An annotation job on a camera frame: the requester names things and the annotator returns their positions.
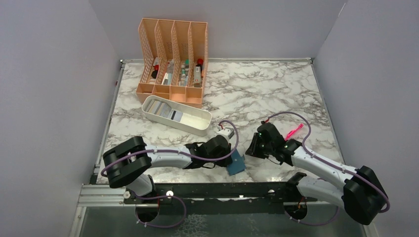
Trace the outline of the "teal card holder wallet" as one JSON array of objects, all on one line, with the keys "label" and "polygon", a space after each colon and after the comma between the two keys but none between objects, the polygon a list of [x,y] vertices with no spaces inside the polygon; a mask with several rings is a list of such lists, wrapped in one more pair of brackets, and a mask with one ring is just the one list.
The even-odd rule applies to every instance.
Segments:
[{"label": "teal card holder wallet", "polygon": [[245,171],[245,158],[244,156],[240,155],[237,149],[234,150],[233,154],[231,155],[231,159],[232,163],[227,165],[227,172],[230,176]]}]

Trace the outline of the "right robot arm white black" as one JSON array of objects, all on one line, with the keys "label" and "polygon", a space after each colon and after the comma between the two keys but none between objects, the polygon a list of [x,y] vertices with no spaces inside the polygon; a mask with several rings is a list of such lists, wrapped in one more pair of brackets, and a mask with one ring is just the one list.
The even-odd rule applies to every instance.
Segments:
[{"label": "right robot arm white black", "polygon": [[355,168],[315,154],[302,142],[286,140],[267,122],[257,128],[247,156],[269,158],[309,171],[317,178],[298,172],[285,184],[285,195],[292,201],[315,198],[345,210],[362,225],[369,225],[387,205],[388,196],[374,171]]}]

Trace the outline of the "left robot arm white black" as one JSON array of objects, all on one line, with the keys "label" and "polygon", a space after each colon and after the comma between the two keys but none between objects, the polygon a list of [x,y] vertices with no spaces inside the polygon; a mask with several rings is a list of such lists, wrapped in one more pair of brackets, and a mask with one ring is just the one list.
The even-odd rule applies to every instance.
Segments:
[{"label": "left robot arm white black", "polygon": [[147,169],[198,169],[207,163],[226,167],[232,162],[232,153],[232,144],[222,135],[177,149],[148,146],[141,136],[134,136],[103,154],[101,175],[107,177],[110,188],[127,187],[148,203],[155,198],[155,189],[152,177],[145,174]]}]

